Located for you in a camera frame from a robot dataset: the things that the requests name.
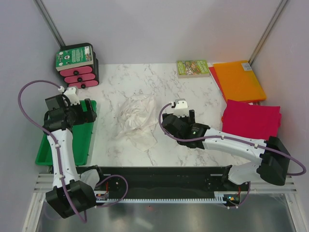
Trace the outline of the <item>white t shirt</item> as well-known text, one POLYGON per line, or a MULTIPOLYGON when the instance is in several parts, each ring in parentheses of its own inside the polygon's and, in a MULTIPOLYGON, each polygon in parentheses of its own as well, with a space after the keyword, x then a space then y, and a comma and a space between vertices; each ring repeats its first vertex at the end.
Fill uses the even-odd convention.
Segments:
POLYGON ((143 94, 129 97, 119 108, 117 122, 116 139, 126 137, 138 150, 149 150, 157 143, 152 133, 158 123, 155 97, 143 94))

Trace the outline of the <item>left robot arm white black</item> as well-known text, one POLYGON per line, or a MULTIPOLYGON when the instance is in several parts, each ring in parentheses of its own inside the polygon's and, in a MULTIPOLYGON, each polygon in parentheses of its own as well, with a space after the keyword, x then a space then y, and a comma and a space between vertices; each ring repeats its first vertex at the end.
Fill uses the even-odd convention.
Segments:
POLYGON ((94 190, 101 190, 106 185, 106 178, 99 174, 96 166, 79 174, 73 155, 73 127, 93 123, 97 114, 90 99, 74 105, 60 94, 45 102, 48 111, 43 128, 54 168, 53 189, 46 193, 46 200, 62 218, 68 218, 94 207, 94 190))

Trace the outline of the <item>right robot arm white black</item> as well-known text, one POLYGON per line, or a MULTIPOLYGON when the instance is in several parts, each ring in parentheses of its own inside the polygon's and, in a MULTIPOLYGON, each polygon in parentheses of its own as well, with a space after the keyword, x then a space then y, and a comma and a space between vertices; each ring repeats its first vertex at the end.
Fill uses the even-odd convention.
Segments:
POLYGON ((275 186, 283 186, 289 166, 289 154, 280 139, 248 139, 196 123, 194 112, 177 117, 164 113, 162 128, 178 144, 194 149, 216 150, 246 159, 242 165, 228 165, 221 178, 222 187, 233 190, 245 182, 263 180, 275 186))

